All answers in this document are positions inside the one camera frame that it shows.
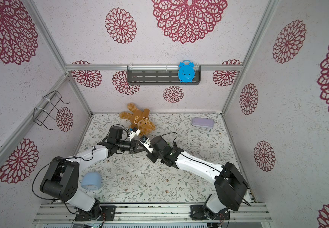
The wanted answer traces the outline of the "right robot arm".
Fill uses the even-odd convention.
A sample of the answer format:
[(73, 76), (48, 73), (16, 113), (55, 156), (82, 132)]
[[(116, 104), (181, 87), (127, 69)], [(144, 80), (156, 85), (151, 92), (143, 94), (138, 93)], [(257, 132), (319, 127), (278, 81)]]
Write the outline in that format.
[(225, 209), (238, 211), (242, 203), (249, 205), (244, 199), (249, 184), (234, 164), (207, 162), (177, 147), (175, 142), (170, 146), (161, 135), (152, 139), (142, 136), (140, 142), (152, 162), (159, 160), (168, 167), (190, 172), (214, 185), (216, 193), (207, 198), (200, 210), (206, 218), (215, 219)]

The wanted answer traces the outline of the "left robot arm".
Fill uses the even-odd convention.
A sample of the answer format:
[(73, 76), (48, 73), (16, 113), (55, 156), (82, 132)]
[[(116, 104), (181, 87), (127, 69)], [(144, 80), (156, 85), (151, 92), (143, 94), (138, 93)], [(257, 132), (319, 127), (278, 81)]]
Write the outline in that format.
[(88, 195), (79, 186), (79, 177), (83, 170), (91, 165), (105, 160), (118, 151), (136, 154), (145, 151), (138, 140), (141, 130), (125, 129), (120, 124), (110, 127), (105, 138), (77, 155), (71, 157), (55, 157), (49, 164), (39, 190), (49, 195), (49, 200), (60, 200), (65, 205), (77, 208), (76, 218), (83, 220), (98, 220), (104, 216), (100, 201)]

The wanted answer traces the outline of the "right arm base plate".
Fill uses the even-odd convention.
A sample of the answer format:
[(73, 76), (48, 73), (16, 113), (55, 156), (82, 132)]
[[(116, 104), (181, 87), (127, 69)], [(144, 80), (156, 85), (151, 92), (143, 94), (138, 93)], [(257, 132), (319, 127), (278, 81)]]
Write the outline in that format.
[(190, 218), (192, 220), (229, 220), (230, 211), (225, 208), (218, 213), (214, 213), (205, 205), (193, 204), (190, 206)]

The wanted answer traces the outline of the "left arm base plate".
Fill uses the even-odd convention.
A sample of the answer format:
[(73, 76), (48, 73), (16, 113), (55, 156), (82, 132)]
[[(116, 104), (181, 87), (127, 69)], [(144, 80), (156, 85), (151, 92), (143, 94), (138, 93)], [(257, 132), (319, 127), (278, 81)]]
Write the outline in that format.
[(94, 206), (90, 211), (78, 209), (74, 221), (113, 221), (116, 206)]

